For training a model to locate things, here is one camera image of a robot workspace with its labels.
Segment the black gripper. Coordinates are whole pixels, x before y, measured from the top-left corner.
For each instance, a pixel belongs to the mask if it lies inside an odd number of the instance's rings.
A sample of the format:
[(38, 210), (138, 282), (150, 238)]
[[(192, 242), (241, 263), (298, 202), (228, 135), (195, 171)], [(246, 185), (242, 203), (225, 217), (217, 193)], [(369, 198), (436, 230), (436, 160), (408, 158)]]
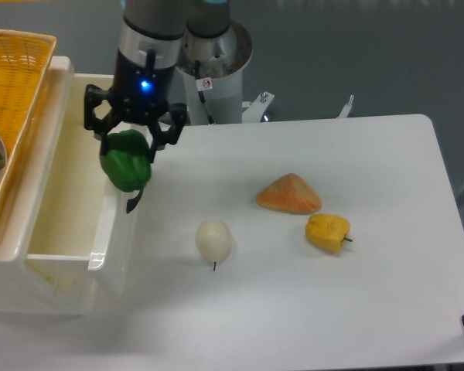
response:
[[(154, 162), (155, 154), (166, 145), (175, 145), (183, 131), (188, 118), (184, 103), (169, 104), (168, 94), (174, 74), (174, 68), (156, 67), (157, 52), (147, 49), (143, 55), (143, 64), (139, 65), (121, 52), (118, 52), (111, 89), (88, 84), (84, 91), (84, 128), (94, 133), (100, 141), (100, 155), (107, 154), (108, 134), (123, 121), (144, 124), (151, 136), (149, 161)], [(95, 112), (106, 101), (110, 110), (103, 118)], [(169, 114), (171, 123), (165, 130), (161, 129), (160, 117)]]

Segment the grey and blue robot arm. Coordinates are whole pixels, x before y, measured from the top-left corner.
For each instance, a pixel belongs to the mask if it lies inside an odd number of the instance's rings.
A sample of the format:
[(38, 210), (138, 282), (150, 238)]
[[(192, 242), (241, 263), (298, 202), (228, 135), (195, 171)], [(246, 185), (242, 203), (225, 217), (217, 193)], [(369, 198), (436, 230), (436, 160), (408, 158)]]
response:
[(150, 160), (174, 145), (187, 119), (185, 104), (167, 101), (176, 66), (190, 63), (197, 78), (223, 74), (236, 51), (228, 1), (127, 1), (113, 84), (90, 84), (84, 95), (84, 127), (100, 140), (101, 155), (122, 121), (150, 130)]

